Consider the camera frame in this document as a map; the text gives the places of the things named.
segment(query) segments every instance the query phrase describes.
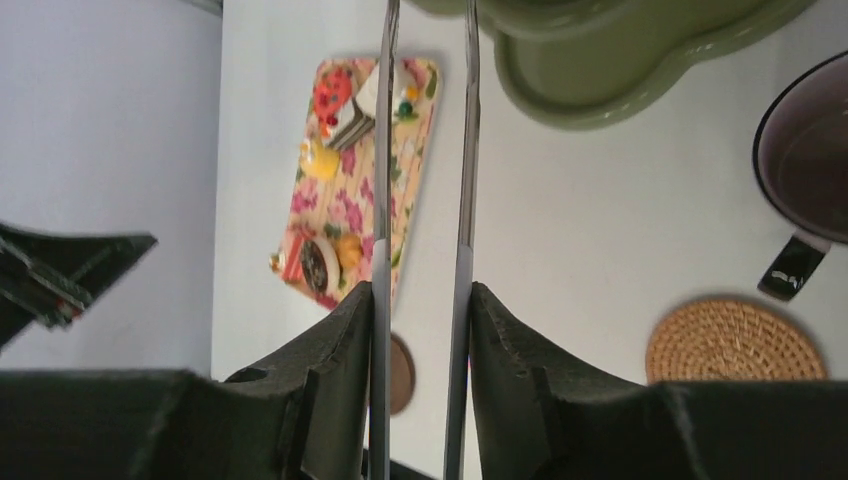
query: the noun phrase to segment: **white table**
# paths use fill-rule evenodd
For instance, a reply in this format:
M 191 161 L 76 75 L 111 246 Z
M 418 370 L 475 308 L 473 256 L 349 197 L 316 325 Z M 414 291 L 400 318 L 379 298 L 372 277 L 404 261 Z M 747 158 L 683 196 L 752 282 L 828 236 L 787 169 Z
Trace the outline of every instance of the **white table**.
M 375 55 L 385 1 L 228 0 L 224 13 L 212 374 L 279 348 L 326 312 L 268 271 L 319 61 Z M 523 321 L 613 374 L 644 381 L 648 335 L 693 297 L 755 285 L 793 228 L 761 197 L 751 143 L 772 99 L 848 48 L 848 2 L 821 0 L 766 40 L 698 65 L 658 102 L 610 128 L 567 133 L 525 118 L 481 40 L 482 134 L 475 278 Z M 417 369 L 392 419 L 395 460 L 440 477 L 462 155 L 463 20 L 404 5 L 399 54 L 429 55 L 443 90 L 394 330 Z M 834 248 L 788 305 L 848 378 L 848 252 Z M 480 478 L 468 423 L 466 478 Z

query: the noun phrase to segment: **floral cutting board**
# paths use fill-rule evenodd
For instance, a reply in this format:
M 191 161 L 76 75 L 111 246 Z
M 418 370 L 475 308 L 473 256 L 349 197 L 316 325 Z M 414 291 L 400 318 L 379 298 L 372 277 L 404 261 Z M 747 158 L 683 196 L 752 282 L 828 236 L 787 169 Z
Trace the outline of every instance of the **floral cutting board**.
M 324 72 L 346 66 L 353 71 L 357 83 L 362 85 L 376 64 L 374 58 L 326 60 L 318 67 L 316 84 Z M 397 65 L 412 75 L 421 95 L 415 104 L 415 113 L 401 120 L 392 130 L 392 304 L 403 267 L 403 249 L 409 241 L 409 226 L 418 196 L 421 167 L 440 93 L 439 69 L 433 61 L 406 58 Z M 318 119 L 312 113 L 311 102 L 308 112 L 304 138 L 311 138 L 318 131 Z M 294 148 L 292 155 L 297 155 Z M 371 280 L 373 211 L 374 130 L 341 152 L 341 163 L 332 180 L 321 181 L 309 177 L 298 168 L 286 234 L 280 244 L 281 251 L 290 251 L 294 241 L 291 232 L 305 229 L 311 234 L 324 235 L 330 239 L 337 239 L 344 233 L 354 233 L 362 240 L 363 256 L 357 267 L 342 272 L 338 291 L 332 297 L 316 297 L 303 280 L 289 285 L 321 305 L 335 308 L 357 283 Z

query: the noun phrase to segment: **pot handle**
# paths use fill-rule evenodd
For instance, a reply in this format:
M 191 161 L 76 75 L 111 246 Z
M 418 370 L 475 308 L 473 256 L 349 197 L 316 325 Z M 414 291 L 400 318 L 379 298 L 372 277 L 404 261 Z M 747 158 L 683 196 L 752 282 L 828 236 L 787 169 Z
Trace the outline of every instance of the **pot handle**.
M 829 241 L 804 231 L 795 232 L 766 270 L 757 289 L 777 300 L 792 300 L 829 250 Z

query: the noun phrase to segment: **brown round coaster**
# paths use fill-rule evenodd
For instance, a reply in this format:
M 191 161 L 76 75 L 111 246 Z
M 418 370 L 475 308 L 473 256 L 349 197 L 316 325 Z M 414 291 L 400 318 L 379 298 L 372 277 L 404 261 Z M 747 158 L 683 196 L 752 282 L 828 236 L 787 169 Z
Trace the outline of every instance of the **brown round coaster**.
M 415 392 L 415 365 L 406 344 L 392 334 L 392 381 L 389 386 L 389 412 L 397 415 L 412 400 Z
M 785 319 L 730 299 L 684 305 L 654 329 L 648 382 L 818 380 L 827 371 L 813 342 Z

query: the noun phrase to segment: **silver metal strip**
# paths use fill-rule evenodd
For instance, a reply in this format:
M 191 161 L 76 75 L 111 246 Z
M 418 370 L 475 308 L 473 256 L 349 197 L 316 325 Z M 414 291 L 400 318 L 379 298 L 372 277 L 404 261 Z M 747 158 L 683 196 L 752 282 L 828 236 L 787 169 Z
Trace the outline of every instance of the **silver metal strip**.
M 374 165 L 374 330 L 371 338 L 371 408 L 368 478 L 389 480 L 389 379 L 391 378 L 391 182 L 392 85 L 400 0 L 388 0 L 380 47 Z
M 480 140 L 480 40 L 476 0 L 467 0 L 465 26 L 465 53 L 468 64 L 465 86 L 465 144 L 462 152 L 462 191 L 459 200 L 459 234 L 454 278 L 444 480 L 462 478 L 465 451 L 470 340 L 468 303 L 474 270 L 474 214 L 477 203 L 477 154 Z

